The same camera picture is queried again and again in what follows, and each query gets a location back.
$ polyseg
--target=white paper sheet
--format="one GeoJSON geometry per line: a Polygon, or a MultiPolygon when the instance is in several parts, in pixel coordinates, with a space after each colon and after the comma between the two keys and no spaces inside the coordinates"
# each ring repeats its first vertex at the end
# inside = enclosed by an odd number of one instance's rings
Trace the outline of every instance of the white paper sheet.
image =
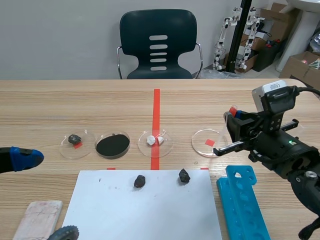
{"type": "Polygon", "coordinates": [[[222,240],[209,171],[187,170],[188,184],[179,172],[81,171],[63,226],[77,226],[78,240],[222,240]]]}

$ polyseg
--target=glass petri dish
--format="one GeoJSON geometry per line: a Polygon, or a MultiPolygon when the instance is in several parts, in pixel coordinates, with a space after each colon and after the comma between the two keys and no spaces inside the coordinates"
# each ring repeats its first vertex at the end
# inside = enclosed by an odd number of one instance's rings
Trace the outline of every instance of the glass petri dish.
{"type": "Polygon", "coordinates": [[[64,135],[59,146],[59,152],[66,159],[80,159],[87,156],[94,149],[96,137],[86,129],[76,130],[75,132],[64,135]],[[78,135],[81,138],[80,145],[73,145],[68,141],[70,135],[78,135]]]}
{"type": "Polygon", "coordinates": [[[129,135],[120,130],[109,131],[100,135],[95,141],[95,150],[105,159],[118,159],[124,156],[130,148],[129,135]]]}
{"type": "MultiPolygon", "coordinates": [[[[141,133],[139,140],[138,140],[138,147],[141,153],[143,153],[147,157],[152,156],[152,146],[147,143],[147,137],[153,136],[152,131],[144,131],[141,133]]],[[[156,140],[156,143],[153,146],[159,147],[159,157],[164,157],[168,153],[170,153],[171,149],[174,146],[174,141],[172,137],[166,130],[160,130],[158,135],[154,136],[156,139],[157,137],[162,137],[164,142],[159,145],[159,142],[156,140]]]]}
{"type": "Polygon", "coordinates": [[[228,145],[226,137],[217,130],[204,128],[197,131],[191,138],[193,149],[200,155],[207,158],[214,158],[214,148],[219,149],[228,145]]]}

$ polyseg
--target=chair leg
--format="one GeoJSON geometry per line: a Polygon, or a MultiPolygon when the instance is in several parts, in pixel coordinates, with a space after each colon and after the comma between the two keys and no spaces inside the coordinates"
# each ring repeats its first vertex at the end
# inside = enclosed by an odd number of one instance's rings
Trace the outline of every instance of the chair leg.
{"type": "Polygon", "coordinates": [[[118,72],[119,72],[120,79],[122,79],[121,69],[120,69],[120,53],[119,53],[120,49],[122,49],[122,46],[119,46],[117,48],[116,53],[117,53],[117,61],[118,61],[118,72]]]}
{"type": "Polygon", "coordinates": [[[195,76],[195,79],[197,79],[199,77],[199,74],[200,74],[201,70],[202,70],[202,67],[204,66],[204,59],[203,59],[203,56],[202,56],[202,49],[201,49],[200,43],[195,43],[195,44],[198,45],[198,47],[199,47],[200,60],[201,60],[200,70],[198,71],[198,73],[195,76]]]}

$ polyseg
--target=metal gear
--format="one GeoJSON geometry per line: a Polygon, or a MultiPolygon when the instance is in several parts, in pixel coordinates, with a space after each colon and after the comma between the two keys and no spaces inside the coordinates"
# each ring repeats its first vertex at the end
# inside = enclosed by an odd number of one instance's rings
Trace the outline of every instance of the metal gear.
{"type": "Polygon", "coordinates": [[[64,226],[55,231],[47,240],[77,240],[79,231],[76,226],[64,226]]]}

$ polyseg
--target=gray wall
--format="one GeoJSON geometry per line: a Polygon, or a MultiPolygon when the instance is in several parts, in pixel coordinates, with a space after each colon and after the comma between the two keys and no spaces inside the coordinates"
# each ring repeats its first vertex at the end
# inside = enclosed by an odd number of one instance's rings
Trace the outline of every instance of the gray wall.
{"type": "MultiPolygon", "coordinates": [[[[1,0],[0,79],[118,79],[120,18],[126,12],[142,9],[193,12],[198,25],[197,41],[202,45],[204,66],[208,66],[213,63],[224,17],[240,3],[241,0],[1,0]]],[[[267,5],[264,0],[252,1],[256,8],[267,5]]],[[[179,63],[196,72],[200,67],[198,50],[181,55],[179,63]]],[[[135,57],[122,54],[125,77],[137,65],[135,57]]]]}

